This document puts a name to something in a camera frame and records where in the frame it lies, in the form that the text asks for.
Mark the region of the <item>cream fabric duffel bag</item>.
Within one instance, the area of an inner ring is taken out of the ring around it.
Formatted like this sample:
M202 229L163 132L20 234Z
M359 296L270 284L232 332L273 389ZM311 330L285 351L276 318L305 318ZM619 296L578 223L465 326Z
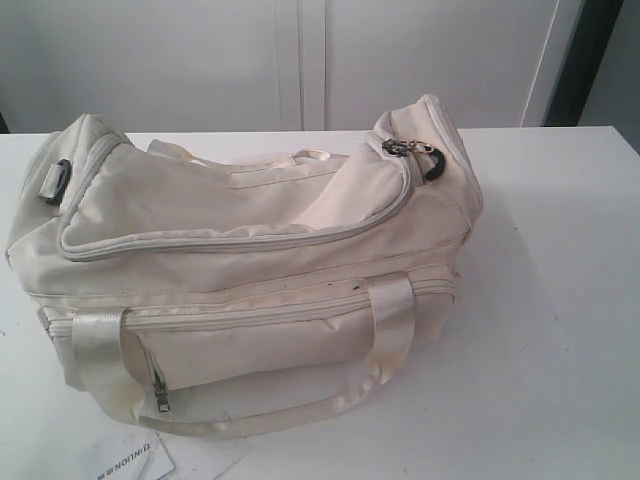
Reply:
M350 154L238 164L84 114L32 158L6 258L69 387L124 423L235 438L340 414L436 339L482 207L432 94Z

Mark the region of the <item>white paper hang tag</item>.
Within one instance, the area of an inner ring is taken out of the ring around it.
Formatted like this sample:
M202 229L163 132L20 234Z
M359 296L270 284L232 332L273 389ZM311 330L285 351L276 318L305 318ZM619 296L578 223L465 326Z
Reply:
M251 451L244 439L187 438L121 427L85 447L86 479L216 479Z

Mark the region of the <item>dark vertical post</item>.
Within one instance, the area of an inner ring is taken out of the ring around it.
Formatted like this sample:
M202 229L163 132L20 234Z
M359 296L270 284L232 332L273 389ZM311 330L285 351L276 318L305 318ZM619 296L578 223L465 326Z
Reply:
M578 125L623 0L583 1L546 109L544 127Z

